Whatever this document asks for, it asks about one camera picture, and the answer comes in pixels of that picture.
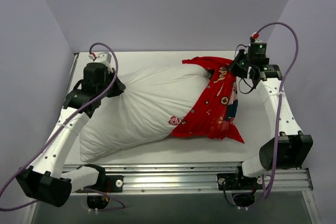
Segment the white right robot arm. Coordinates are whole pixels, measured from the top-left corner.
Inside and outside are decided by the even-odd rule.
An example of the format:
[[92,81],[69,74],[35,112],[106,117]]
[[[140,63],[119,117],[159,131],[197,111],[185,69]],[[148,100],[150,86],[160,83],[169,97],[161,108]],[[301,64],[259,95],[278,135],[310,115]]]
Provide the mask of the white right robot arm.
[[286,74],[272,65],[266,56],[267,44],[251,39],[247,49],[241,49],[230,64],[230,72],[242,80],[251,80],[266,110],[271,137],[257,156],[243,161],[241,170],[233,175],[236,187],[244,189],[252,178],[270,174],[278,169],[300,168],[310,152],[313,139],[297,123],[284,91]]

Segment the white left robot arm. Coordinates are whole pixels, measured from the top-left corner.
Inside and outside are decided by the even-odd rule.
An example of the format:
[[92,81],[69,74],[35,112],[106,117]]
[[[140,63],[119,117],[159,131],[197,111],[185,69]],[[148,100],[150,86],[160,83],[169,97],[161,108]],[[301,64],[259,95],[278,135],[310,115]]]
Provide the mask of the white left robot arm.
[[104,168],[86,164],[64,173],[63,166],[77,136],[102,99],[118,96],[124,90],[117,71],[107,62],[91,62],[84,67],[83,79],[67,94],[45,147],[15,176],[27,197],[61,207],[73,192],[81,189],[100,192],[106,188]]

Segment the red printed pillowcase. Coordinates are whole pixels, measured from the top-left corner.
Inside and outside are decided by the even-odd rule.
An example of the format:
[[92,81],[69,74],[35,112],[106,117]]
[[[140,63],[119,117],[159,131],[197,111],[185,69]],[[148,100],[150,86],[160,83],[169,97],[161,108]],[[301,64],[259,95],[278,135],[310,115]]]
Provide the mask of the red printed pillowcase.
[[183,64],[198,65],[211,77],[189,113],[178,119],[173,137],[206,136],[210,139],[230,138],[244,143],[234,124],[238,108],[236,77],[228,71],[231,59],[220,57],[195,57]]

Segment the white pillow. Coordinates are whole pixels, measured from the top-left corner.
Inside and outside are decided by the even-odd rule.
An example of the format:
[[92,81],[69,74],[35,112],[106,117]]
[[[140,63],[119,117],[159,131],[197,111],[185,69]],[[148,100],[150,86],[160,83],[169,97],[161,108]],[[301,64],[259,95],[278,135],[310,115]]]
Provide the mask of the white pillow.
[[119,76],[125,90],[102,99],[79,134],[81,161],[168,137],[193,109],[210,75],[198,65],[178,65]]

